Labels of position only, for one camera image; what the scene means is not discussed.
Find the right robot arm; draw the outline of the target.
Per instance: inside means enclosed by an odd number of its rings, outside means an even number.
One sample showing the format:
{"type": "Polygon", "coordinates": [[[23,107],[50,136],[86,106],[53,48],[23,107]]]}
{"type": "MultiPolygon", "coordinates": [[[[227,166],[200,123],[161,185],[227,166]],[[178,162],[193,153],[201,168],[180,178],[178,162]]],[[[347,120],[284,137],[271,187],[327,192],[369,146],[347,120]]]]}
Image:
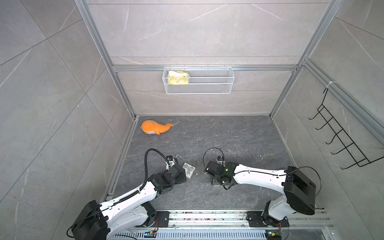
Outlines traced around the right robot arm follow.
{"type": "Polygon", "coordinates": [[[247,212],[250,227],[289,227],[287,216],[315,214],[316,184],[299,168],[289,166],[286,170],[265,170],[233,162],[220,164],[210,161],[205,172],[226,190],[235,185],[253,185],[282,194],[276,200],[268,201],[263,211],[247,212]]]}

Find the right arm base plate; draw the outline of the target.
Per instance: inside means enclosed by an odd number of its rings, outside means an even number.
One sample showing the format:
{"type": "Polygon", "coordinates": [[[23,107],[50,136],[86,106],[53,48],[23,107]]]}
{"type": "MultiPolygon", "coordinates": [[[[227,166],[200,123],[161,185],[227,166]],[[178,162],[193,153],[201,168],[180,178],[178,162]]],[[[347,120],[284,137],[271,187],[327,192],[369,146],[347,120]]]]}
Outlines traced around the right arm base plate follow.
{"type": "Polygon", "coordinates": [[[290,226],[287,218],[276,220],[270,217],[268,213],[262,211],[248,211],[246,220],[250,227],[285,228],[290,226]]]}

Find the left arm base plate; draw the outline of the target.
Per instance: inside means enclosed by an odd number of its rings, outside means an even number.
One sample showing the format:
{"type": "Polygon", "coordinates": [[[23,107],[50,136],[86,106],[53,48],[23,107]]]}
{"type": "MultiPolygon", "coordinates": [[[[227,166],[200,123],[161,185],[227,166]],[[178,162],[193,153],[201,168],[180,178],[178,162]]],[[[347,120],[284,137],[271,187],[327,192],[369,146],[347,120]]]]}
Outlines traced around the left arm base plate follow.
{"type": "Polygon", "coordinates": [[[150,227],[167,228],[169,226],[169,220],[169,211],[157,211],[150,220],[150,227]]]}

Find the white gift box with bow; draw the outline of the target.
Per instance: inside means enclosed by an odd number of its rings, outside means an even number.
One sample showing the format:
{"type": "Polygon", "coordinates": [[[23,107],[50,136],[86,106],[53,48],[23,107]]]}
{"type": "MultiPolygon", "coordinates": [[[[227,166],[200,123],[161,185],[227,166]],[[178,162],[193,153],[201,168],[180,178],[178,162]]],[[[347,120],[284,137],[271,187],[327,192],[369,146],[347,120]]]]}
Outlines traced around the white gift box with bow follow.
{"type": "Polygon", "coordinates": [[[196,168],[188,163],[184,163],[183,169],[186,172],[186,178],[190,180],[196,168]]]}

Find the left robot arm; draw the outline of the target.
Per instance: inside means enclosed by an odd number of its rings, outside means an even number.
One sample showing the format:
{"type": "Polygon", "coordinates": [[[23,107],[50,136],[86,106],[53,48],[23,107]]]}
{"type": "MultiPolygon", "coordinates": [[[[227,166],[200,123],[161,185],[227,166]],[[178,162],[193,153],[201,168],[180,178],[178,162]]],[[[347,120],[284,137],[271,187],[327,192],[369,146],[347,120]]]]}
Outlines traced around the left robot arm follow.
{"type": "Polygon", "coordinates": [[[157,211],[151,201],[172,190],[173,186],[187,181],[186,170],[172,156],[150,148],[144,156],[145,179],[135,189],[112,200],[98,203],[93,200],[85,205],[75,222],[68,228],[67,237],[75,240],[107,240],[121,231],[149,227],[156,220],[157,211]],[[149,175],[148,154],[158,153],[168,169],[149,175]]]}

